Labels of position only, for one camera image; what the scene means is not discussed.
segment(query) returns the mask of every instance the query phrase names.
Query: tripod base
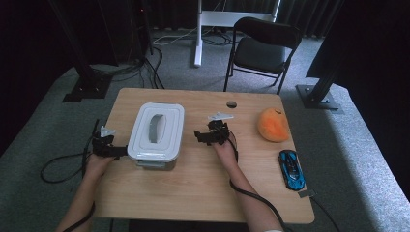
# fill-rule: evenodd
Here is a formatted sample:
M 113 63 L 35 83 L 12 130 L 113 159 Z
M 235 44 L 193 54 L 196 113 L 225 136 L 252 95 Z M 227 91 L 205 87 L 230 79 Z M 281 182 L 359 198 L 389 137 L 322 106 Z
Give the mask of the tripod base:
M 63 102 L 81 102 L 82 99 L 103 99 L 108 91 L 109 84 L 113 76 L 97 76 L 98 81 L 94 87 L 84 88 L 83 81 L 80 78 L 72 92 L 64 97 Z
M 343 114 L 343 110 L 340 105 L 335 103 L 334 98 L 329 92 L 326 94 L 325 98 L 321 102 L 312 101 L 309 97 L 314 85 L 297 85 L 296 89 L 299 92 L 305 108 L 316 108 L 316 109 L 329 109 L 334 114 Z

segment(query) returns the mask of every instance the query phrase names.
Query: desk leg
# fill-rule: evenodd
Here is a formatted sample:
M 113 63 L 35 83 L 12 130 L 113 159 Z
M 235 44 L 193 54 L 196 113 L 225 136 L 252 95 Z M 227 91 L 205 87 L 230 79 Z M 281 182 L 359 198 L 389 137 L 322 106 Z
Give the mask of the desk leg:
M 196 50 L 195 50 L 195 63 L 194 65 L 196 67 L 200 67 L 201 66 L 201 62 L 202 62 L 202 37 L 201 37 L 201 33 L 202 33 L 202 21 L 201 21 L 201 16 L 202 16 L 202 1 L 198 0 L 198 19 L 197 19 L 197 38 L 196 38 Z

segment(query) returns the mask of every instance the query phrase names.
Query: small round object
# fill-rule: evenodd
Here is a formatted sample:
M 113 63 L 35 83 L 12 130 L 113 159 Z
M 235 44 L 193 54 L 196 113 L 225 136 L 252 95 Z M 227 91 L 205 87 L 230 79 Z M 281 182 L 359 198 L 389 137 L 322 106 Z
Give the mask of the small round object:
M 228 106 L 228 108 L 236 108 L 236 106 L 238 106 L 238 104 L 234 101 L 228 101 L 226 103 L 226 106 Z

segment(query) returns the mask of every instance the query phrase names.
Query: storage box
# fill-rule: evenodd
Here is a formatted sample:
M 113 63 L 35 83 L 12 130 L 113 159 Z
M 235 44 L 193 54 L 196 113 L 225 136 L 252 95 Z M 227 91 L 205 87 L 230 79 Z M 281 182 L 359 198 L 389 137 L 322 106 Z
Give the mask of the storage box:
M 179 155 L 184 118 L 180 104 L 143 104 L 133 125 L 129 157 L 145 168 L 171 170 Z

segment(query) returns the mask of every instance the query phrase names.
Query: toy car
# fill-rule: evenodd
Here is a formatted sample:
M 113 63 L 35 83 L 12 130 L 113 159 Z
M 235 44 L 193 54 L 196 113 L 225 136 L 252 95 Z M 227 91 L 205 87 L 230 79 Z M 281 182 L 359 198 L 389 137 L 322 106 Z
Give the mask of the toy car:
M 283 150 L 279 153 L 279 165 L 288 189 L 300 190 L 305 186 L 305 177 L 298 163 L 295 151 Z

